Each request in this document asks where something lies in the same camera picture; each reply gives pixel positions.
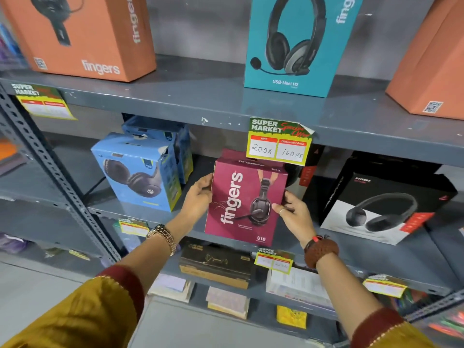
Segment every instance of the brown scrunchie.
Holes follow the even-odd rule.
[[[316,264],[321,257],[328,253],[339,253],[338,245],[331,239],[321,239],[309,248],[305,249],[304,262],[310,269],[316,269]]]

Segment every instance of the qr code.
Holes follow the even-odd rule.
[[[443,105],[443,101],[430,101],[422,112],[435,114],[441,105]]]
[[[34,61],[37,67],[39,67],[40,69],[48,69],[47,65],[45,64],[45,61],[41,58],[34,58]]]

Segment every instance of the person's left hand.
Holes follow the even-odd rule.
[[[208,205],[212,200],[211,182],[212,173],[201,177],[190,187],[185,196],[179,216],[191,221],[192,225],[208,210]]]

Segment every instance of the ear cushion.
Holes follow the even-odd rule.
[[[398,222],[398,218],[397,215],[381,215],[368,221],[366,223],[366,228],[370,232],[386,231],[401,223]]]
[[[103,169],[108,177],[121,184],[127,184],[127,180],[131,176],[127,167],[117,160],[106,159],[103,162]]]
[[[283,63],[289,52],[289,42],[284,34],[276,32],[267,39],[266,58],[273,69],[283,68]]]
[[[161,193],[161,186],[156,183],[155,177],[145,172],[133,174],[127,181],[127,186],[145,198],[153,198]]]
[[[286,73],[295,73],[298,70],[300,64],[303,62],[303,56],[310,45],[311,40],[303,40],[288,52],[283,62],[283,68]]]
[[[249,216],[249,219],[254,225],[261,226],[266,224],[267,220],[269,219],[270,201],[268,199],[254,199],[250,206],[250,213],[252,215]]]
[[[351,227],[363,225],[366,222],[366,219],[366,212],[359,207],[354,207],[353,209],[349,210],[346,215],[346,222]]]

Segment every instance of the sleeve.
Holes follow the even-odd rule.
[[[113,265],[85,282],[3,345],[3,348],[125,348],[143,305],[142,285]]]
[[[393,309],[382,308],[356,329],[351,348],[433,348],[433,343]]]

